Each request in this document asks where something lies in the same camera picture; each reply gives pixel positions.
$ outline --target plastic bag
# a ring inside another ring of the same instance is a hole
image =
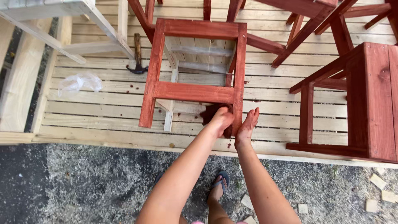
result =
[[[58,84],[58,97],[70,98],[75,96],[82,87],[99,92],[102,89],[102,80],[92,73],[68,76]]]

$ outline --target slatted wooden platform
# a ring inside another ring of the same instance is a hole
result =
[[[361,4],[379,4],[384,0],[359,0]],[[97,8],[112,24],[117,24],[117,1],[97,1]],[[225,21],[229,1],[213,1],[211,18]],[[290,12],[248,0],[237,22],[248,23],[248,33],[283,44],[288,40],[291,26],[285,21]],[[164,0],[154,9],[157,18],[202,20],[202,0]],[[395,44],[388,21],[367,31],[364,24],[372,16],[347,19],[353,43],[364,41]],[[129,16],[128,44],[134,47],[134,33],[140,33],[142,63],[149,63],[151,45],[134,16]],[[72,43],[107,40],[107,36],[92,21],[73,18]],[[193,46],[212,47],[210,41],[193,42]],[[35,142],[71,142],[94,145],[135,147],[166,151],[182,151],[203,128],[202,119],[195,114],[174,114],[171,133],[163,131],[165,112],[155,109],[152,128],[138,127],[146,75],[135,75],[125,69],[129,60],[121,52],[84,55],[86,64],[78,64],[58,55],[50,74],[51,82],[45,113]],[[181,55],[187,61],[206,62],[208,58]],[[311,34],[307,40],[277,69],[271,68],[276,55],[248,46],[243,119],[250,109],[260,107],[260,117],[253,132],[253,146],[258,154],[347,160],[343,157],[291,151],[286,143],[299,140],[300,95],[289,94],[289,88],[321,66],[338,58],[333,35],[327,30],[321,36]],[[58,98],[57,85],[65,77],[91,72],[103,80],[99,93],[83,90],[71,99]],[[170,81],[171,68],[163,56],[160,80]],[[223,86],[225,76],[219,74],[179,73],[178,82]],[[346,93],[316,88],[314,92],[314,143],[347,145]],[[234,140],[219,139],[213,149],[235,152]]]

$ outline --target pink shorts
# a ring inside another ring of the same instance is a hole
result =
[[[192,224],[204,224],[204,223],[196,221],[196,222],[192,222]],[[237,222],[236,224],[247,224],[247,223],[246,222]]]

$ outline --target gravel ground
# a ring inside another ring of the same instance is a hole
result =
[[[87,145],[0,147],[0,223],[133,223],[155,177],[179,153]],[[381,201],[369,182],[375,169],[262,160],[293,208],[308,204],[303,223],[397,223],[397,204]],[[221,204],[233,221],[255,217],[240,203],[247,193],[239,160],[210,156],[184,207],[189,222],[206,222],[205,198],[214,176],[227,170],[231,184]],[[380,175],[398,193],[398,171]],[[379,212],[365,211],[366,199]]]

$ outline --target hammer handle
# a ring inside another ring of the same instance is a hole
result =
[[[134,55],[135,55],[135,63],[141,65],[141,46],[140,46],[140,34],[134,34]]]

